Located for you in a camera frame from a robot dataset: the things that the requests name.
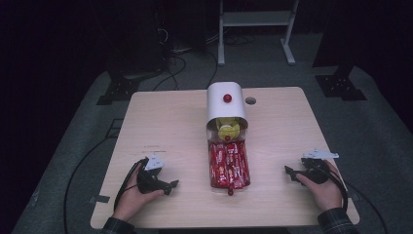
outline hand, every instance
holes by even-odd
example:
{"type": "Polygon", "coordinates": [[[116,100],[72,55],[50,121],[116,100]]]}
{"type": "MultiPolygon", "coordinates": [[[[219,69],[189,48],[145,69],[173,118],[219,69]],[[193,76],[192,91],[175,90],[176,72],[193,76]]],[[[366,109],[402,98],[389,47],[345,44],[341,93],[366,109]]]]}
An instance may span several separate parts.
{"type": "MultiPolygon", "coordinates": [[[[326,160],[324,160],[324,162],[328,165],[332,172],[338,175],[338,170],[334,168],[334,166],[330,162],[326,160]]],[[[317,205],[323,212],[333,208],[343,207],[343,197],[341,195],[340,189],[331,179],[329,179],[325,183],[316,184],[309,178],[301,174],[298,174],[297,178],[310,189],[310,191],[313,193],[317,205]]]]}
{"type": "Polygon", "coordinates": [[[119,200],[118,206],[112,217],[118,218],[123,221],[128,221],[135,216],[143,205],[154,200],[155,198],[164,195],[164,190],[156,190],[150,193],[142,194],[137,187],[137,172],[139,172],[141,165],[137,165],[136,169],[131,174],[131,178],[126,186],[128,189],[122,194],[119,200]]]}

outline wooden table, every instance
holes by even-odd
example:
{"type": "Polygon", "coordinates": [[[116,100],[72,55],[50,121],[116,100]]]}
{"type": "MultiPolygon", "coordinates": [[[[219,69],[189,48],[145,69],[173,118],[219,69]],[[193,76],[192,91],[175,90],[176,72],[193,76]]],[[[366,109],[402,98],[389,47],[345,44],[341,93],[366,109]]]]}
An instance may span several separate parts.
{"type": "MultiPolygon", "coordinates": [[[[100,190],[110,200],[96,203],[91,226],[103,227],[132,164],[151,152],[165,162],[158,178],[179,179],[179,184],[131,220],[137,227],[318,225],[320,210],[310,191],[284,172],[284,165],[303,170],[304,152],[316,147],[328,150],[304,92],[259,88],[243,89],[243,93],[244,98],[256,99],[255,104],[245,105],[249,187],[228,196],[226,189],[209,186],[206,90],[136,93],[100,190]]],[[[351,200],[348,215],[353,223],[359,222],[351,200]]]]}

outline black sleeve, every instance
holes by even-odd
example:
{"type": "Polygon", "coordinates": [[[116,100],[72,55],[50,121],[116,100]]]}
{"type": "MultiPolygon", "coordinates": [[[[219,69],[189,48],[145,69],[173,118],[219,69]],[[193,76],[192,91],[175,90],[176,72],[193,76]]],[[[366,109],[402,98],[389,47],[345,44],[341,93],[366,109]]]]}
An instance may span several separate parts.
{"type": "Polygon", "coordinates": [[[100,234],[132,234],[133,225],[120,219],[109,217],[100,234]]]}
{"type": "Polygon", "coordinates": [[[319,215],[319,226],[324,234],[358,234],[346,212],[341,208],[331,209],[319,215]]]}

